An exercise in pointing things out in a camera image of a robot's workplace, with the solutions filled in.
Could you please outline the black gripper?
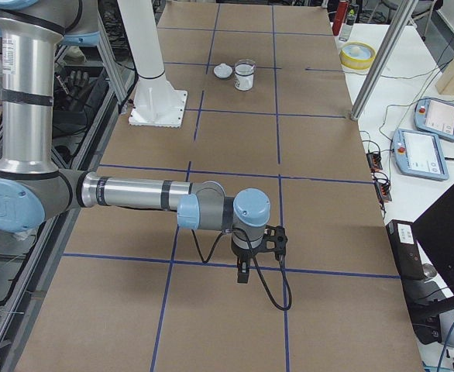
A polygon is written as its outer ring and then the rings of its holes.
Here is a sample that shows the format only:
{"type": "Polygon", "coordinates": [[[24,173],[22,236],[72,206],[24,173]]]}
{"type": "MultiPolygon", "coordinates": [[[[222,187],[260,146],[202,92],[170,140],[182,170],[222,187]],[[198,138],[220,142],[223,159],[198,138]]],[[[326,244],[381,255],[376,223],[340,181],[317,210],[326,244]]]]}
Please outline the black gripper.
{"type": "Polygon", "coordinates": [[[249,281],[249,267],[253,258],[249,249],[243,249],[235,246],[235,255],[237,257],[237,283],[247,284],[249,281]]]}

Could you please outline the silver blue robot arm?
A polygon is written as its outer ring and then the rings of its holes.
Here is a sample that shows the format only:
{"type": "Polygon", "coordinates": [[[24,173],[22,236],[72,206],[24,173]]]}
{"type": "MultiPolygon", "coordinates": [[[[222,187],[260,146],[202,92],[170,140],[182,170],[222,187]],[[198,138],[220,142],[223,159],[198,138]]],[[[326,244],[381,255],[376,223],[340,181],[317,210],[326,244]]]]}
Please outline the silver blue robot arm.
{"type": "Polygon", "coordinates": [[[95,1],[0,1],[0,230],[20,233],[68,210],[96,205],[174,212],[183,229],[230,235],[237,280],[247,282],[256,255],[275,249],[270,199],[261,190],[229,197],[214,181],[102,177],[53,162],[56,48],[97,44],[98,20],[95,1]]]}

